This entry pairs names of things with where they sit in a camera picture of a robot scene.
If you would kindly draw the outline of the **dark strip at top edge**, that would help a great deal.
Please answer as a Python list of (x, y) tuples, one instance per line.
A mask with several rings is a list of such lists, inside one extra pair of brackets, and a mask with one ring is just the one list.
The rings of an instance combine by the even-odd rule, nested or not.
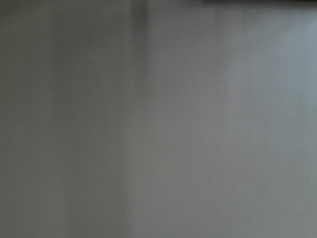
[(316, 0), (204, 0), (208, 4), (225, 4), (225, 3), (248, 3), (248, 4), (291, 4), (293, 2), (303, 2), (304, 4), (316, 4)]

